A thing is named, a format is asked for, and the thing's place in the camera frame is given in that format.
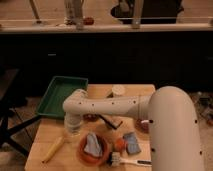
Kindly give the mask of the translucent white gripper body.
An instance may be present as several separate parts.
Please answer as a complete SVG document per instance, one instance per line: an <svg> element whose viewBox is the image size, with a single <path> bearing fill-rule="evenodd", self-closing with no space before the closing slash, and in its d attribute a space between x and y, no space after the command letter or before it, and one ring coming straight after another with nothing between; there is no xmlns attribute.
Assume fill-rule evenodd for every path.
<svg viewBox="0 0 213 171"><path fill-rule="evenodd" d="M73 135L79 134L82 125L81 115L71 115L66 114L64 117L64 127L65 129Z"/></svg>

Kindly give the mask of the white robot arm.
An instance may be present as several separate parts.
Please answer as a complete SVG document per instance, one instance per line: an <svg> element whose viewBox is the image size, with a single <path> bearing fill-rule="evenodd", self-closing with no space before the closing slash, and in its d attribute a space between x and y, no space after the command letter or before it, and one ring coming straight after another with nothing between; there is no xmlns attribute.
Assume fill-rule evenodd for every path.
<svg viewBox="0 0 213 171"><path fill-rule="evenodd" d="M152 171L205 171L196 110L182 89L165 86L150 96L90 99L77 89L63 102L65 126L80 129L82 116L102 114L149 120Z"/></svg>

